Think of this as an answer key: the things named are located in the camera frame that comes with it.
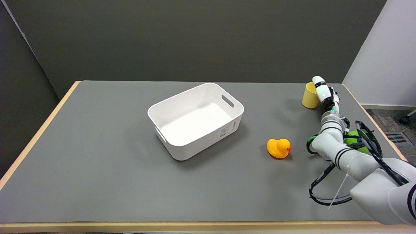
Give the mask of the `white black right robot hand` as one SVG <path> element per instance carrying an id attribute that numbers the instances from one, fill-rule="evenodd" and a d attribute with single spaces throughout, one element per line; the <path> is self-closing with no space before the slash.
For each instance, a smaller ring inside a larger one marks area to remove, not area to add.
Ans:
<path id="1" fill-rule="evenodd" d="M 315 86 L 317 97 L 323 104 L 324 111 L 339 112 L 340 99 L 334 88 L 328 86 L 321 76 L 314 76 L 312 82 Z"/>

